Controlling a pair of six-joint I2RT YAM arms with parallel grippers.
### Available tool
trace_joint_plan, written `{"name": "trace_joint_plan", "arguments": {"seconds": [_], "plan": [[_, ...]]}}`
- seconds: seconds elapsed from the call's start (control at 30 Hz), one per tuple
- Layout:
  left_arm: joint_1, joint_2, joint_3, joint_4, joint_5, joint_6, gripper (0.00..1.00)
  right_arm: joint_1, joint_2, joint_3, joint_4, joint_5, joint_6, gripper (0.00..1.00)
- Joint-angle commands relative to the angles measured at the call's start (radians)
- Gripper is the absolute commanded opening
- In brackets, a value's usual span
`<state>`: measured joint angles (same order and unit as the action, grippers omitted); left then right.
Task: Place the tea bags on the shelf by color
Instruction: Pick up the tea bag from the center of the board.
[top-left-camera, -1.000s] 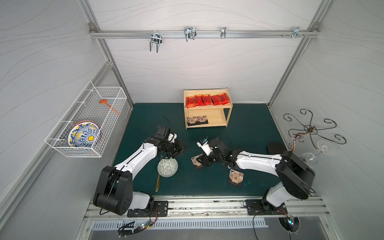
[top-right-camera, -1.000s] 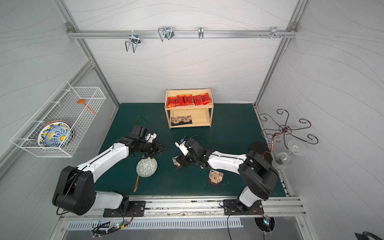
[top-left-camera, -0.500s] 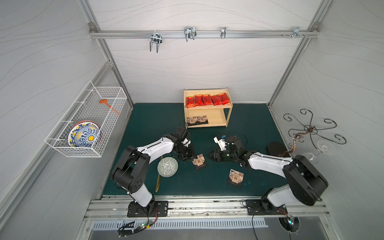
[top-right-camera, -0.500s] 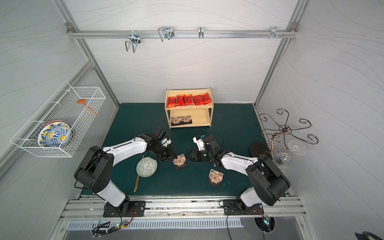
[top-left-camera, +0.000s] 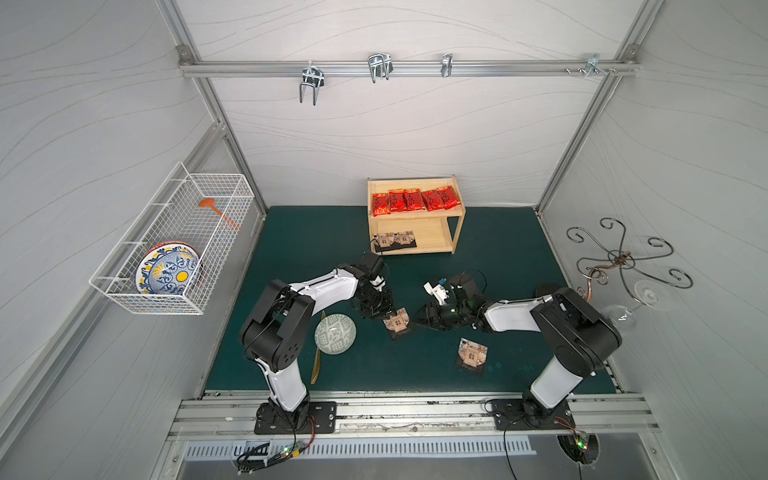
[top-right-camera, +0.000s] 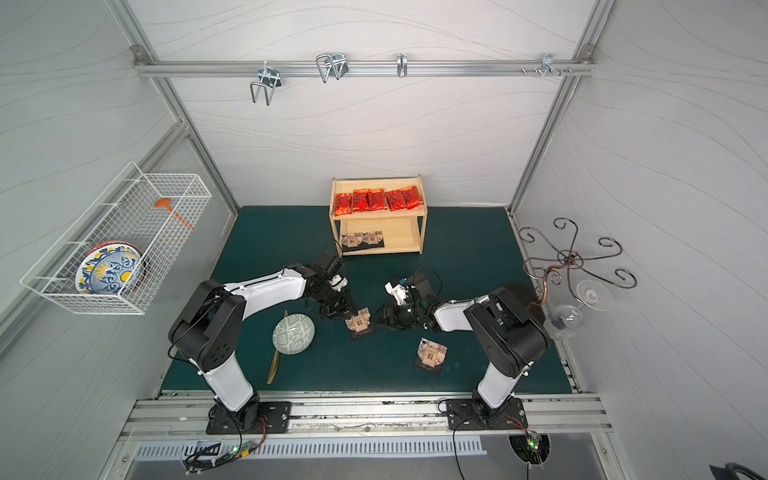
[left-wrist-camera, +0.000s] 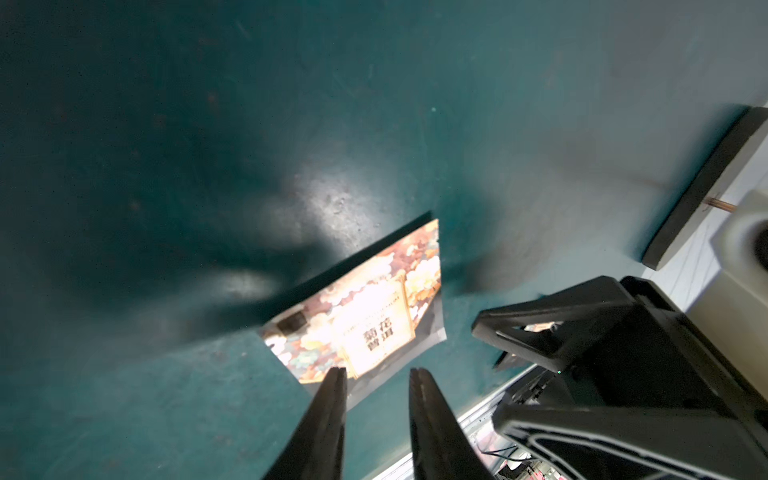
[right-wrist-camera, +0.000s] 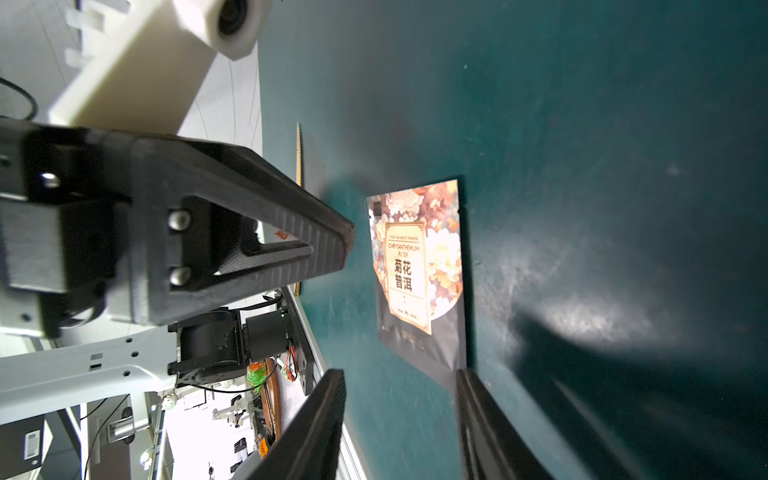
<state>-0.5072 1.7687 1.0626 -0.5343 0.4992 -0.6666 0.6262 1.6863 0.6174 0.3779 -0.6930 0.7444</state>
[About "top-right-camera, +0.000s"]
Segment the brown tea bag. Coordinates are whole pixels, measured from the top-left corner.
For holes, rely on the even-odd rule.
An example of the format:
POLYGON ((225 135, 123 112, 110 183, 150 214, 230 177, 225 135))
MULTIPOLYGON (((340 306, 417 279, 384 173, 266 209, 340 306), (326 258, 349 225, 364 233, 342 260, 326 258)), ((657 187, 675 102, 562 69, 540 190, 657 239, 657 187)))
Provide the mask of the brown tea bag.
POLYGON ((414 366, 425 372, 440 375, 446 360, 447 347, 422 338, 417 348, 414 366))
POLYGON ((363 233, 342 234, 340 244, 343 252, 356 251, 362 248, 364 244, 363 233))
POLYGON ((371 324, 371 314, 368 308, 359 310, 345 320, 346 327, 352 340, 358 340, 375 332, 371 324))
POLYGON ((384 248, 384 235, 382 231, 364 232, 360 236, 361 246, 367 249, 384 248))

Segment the red tea bag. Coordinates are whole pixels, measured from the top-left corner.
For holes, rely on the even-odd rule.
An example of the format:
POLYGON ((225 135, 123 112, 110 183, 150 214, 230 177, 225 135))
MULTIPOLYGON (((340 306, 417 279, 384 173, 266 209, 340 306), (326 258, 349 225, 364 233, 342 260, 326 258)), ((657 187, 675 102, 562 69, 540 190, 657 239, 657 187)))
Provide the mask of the red tea bag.
POLYGON ((407 210, 408 203, 401 190, 392 190, 385 193, 385 200, 390 211, 407 210))
POLYGON ((369 191, 367 189, 354 190, 352 194, 352 211, 368 212, 371 209, 369 203, 369 191))
POLYGON ((335 216, 348 215, 353 213, 353 194, 340 193, 334 198, 333 214, 335 216))
POLYGON ((407 209, 415 209, 423 205, 423 199, 417 186, 411 186, 400 190, 407 209))
POLYGON ((370 211, 387 211, 388 204, 384 189, 370 189, 367 192, 368 207, 370 211))

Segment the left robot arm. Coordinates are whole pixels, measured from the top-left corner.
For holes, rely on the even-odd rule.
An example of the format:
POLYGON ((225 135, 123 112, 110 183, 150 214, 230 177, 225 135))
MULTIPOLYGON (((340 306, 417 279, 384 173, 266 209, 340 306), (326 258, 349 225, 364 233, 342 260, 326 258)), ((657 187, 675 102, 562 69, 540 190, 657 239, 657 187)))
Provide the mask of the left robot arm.
POLYGON ((347 320, 356 312, 341 259, 324 252, 318 261, 290 264, 278 272, 243 282, 205 280, 194 290, 171 326, 171 347, 193 365, 229 413, 257 408, 258 400, 236 359, 242 323, 288 301, 309 299, 320 315, 347 320))

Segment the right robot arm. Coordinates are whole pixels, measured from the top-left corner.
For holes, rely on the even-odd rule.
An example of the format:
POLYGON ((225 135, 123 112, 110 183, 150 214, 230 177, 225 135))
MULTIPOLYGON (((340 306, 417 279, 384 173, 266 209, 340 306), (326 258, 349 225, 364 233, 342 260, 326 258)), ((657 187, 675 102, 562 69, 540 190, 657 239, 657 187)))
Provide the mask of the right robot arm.
POLYGON ((544 321, 526 303, 532 293, 518 283, 467 300, 442 300, 427 275, 417 272, 396 284, 386 284, 385 290, 391 300, 373 314, 374 323, 399 331, 422 327, 475 335, 488 367, 473 392, 473 401, 488 415, 507 407, 520 379, 552 343, 544 321))

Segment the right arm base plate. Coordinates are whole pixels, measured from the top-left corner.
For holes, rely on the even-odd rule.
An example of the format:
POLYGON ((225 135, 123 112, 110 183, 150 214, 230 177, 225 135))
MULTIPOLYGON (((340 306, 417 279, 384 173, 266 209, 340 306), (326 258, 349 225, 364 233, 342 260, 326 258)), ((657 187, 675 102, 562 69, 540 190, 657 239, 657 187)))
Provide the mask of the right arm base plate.
POLYGON ((499 408, 492 409, 479 399, 444 399, 438 411, 447 417, 452 431, 526 430, 528 421, 523 402, 509 397, 499 408))

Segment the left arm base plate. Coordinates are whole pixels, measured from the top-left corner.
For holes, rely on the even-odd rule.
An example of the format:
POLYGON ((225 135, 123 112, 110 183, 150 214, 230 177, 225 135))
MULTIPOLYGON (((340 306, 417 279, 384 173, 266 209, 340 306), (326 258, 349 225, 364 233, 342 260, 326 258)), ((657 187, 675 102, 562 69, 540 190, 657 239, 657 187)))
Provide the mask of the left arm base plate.
POLYGON ((234 435, 266 432, 283 434, 288 431, 291 402, 250 401, 240 411, 232 412, 217 401, 208 412, 205 433, 234 435))

